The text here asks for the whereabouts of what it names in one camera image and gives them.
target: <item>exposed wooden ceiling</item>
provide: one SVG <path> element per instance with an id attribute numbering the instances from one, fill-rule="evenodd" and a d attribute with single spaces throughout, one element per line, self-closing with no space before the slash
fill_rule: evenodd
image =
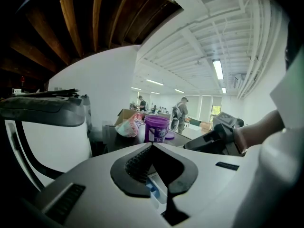
<path id="1" fill-rule="evenodd" d="M 0 88 L 36 91 L 82 58 L 141 44 L 178 9 L 172 0 L 30 0 L 2 42 Z"/>

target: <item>bucket label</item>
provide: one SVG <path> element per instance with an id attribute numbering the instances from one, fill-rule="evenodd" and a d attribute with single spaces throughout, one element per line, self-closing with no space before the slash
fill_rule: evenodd
<path id="1" fill-rule="evenodd" d="M 165 136 L 168 132 L 168 129 L 163 128 L 154 128 L 149 131 L 149 141 L 162 143 L 165 140 Z"/>

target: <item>black strap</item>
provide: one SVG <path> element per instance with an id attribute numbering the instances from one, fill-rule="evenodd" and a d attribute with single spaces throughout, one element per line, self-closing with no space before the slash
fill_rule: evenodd
<path id="1" fill-rule="evenodd" d="M 54 169 L 46 167 L 35 158 L 32 150 L 30 149 L 28 141 L 26 139 L 21 121 L 16 121 L 16 128 L 17 128 L 18 136 L 19 136 L 23 151 L 24 151 L 26 157 L 28 158 L 29 162 L 31 163 L 31 165 L 37 171 L 39 171 L 41 174 L 43 174 L 51 179 L 56 179 L 57 177 L 62 175 L 63 172 L 56 171 Z"/>

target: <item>office room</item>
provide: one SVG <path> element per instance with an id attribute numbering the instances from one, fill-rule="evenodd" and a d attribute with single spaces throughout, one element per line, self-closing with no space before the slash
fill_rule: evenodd
<path id="1" fill-rule="evenodd" d="M 20 196 L 69 227 L 266 222 L 304 166 L 303 26 L 282 1 L 16 0 L 0 136 Z"/>

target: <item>white ceiling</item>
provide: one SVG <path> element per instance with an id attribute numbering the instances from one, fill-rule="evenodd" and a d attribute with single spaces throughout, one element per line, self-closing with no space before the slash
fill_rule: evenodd
<path id="1" fill-rule="evenodd" d="M 221 94 L 221 88 L 226 87 L 227 94 L 237 95 L 233 78 L 247 73 L 253 44 L 252 0 L 195 0 L 192 5 L 187 0 L 176 1 L 180 1 L 184 11 L 158 28 L 142 45 L 133 87 L 161 94 L 177 93 L 174 89 L 187 94 Z M 258 4 L 263 28 L 263 1 Z M 217 79 L 212 64 L 218 58 L 223 80 Z"/>

